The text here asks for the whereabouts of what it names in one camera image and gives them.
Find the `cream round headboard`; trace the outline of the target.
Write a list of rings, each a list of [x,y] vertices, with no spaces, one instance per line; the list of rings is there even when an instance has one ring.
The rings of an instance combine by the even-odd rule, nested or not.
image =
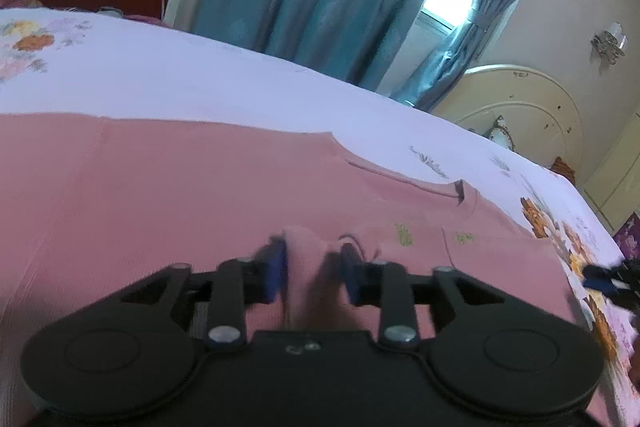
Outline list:
[[[486,138],[500,115],[515,153],[550,168],[558,156],[582,165],[582,118],[573,98],[552,77],[518,65],[486,65],[465,72],[432,114]]]

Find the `patterned cushion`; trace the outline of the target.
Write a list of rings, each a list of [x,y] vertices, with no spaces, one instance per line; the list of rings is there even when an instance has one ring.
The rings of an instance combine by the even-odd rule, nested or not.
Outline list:
[[[498,145],[514,152],[515,144],[512,138],[512,135],[509,131],[508,125],[506,124],[506,120],[502,115],[498,116],[491,128],[488,130],[486,134],[486,138]]]

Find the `cream wardrobe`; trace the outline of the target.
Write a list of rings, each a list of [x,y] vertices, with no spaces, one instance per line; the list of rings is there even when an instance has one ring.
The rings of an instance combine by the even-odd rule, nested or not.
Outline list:
[[[639,146],[636,108],[605,160],[582,188],[589,206],[611,234],[639,209]]]

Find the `wall sconce lamp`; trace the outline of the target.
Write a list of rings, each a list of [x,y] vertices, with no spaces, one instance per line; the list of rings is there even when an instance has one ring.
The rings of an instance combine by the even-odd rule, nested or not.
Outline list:
[[[610,65],[615,65],[625,55],[626,43],[627,36],[620,22],[612,23],[608,29],[597,32],[591,39],[591,45],[600,59]]]

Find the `pink long-sleeve shirt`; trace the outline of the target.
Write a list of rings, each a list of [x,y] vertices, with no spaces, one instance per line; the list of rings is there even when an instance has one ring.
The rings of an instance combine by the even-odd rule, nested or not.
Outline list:
[[[288,246],[288,295],[254,306],[257,329],[367,329],[334,255],[410,273],[453,267],[577,321],[552,244],[535,239],[464,181],[433,184],[378,167],[329,133],[81,115],[1,119],[1,421],[21,426],[32,399],[20,375],[40,327],[186,262],[208,271]]]

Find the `orange patterned pillow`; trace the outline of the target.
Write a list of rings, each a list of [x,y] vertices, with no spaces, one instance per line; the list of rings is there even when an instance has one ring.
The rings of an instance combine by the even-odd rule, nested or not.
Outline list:
[[[562,157],[558,156],[555,158],[550,170],[558,176],[567,179],[570,184],[576,185],[576,172]]]

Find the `white floral bed sheet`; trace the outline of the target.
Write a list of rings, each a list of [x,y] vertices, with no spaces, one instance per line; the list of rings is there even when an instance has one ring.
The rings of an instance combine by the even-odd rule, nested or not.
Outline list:
[[[414,349],[378,328],[257,329],[205,341],[213,274],[186,262],[44,325],[20,375],[21,426],[634,426],[631,317],[582,286],[623,261],[570,182],[440,118],[228,43],[102,14],[1,14],[6,115],[228,124],[329,133],[407,178],[464,181],[554,247],[580,314],[571,322],[453,267],[407,270]],[[288,278],[280,298],[288,295]]]

